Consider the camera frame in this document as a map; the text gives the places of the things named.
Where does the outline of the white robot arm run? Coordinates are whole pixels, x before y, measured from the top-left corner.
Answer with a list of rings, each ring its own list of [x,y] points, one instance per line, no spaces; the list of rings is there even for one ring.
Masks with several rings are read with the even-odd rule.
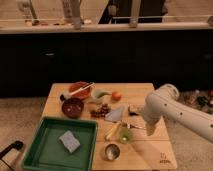
[[[142,118],[147,135],[151,136],[160,118],[166,116],[213,143],[213,116],[179,103],[178,98],[179,91],[172,84],[164,84],[146,96]]]

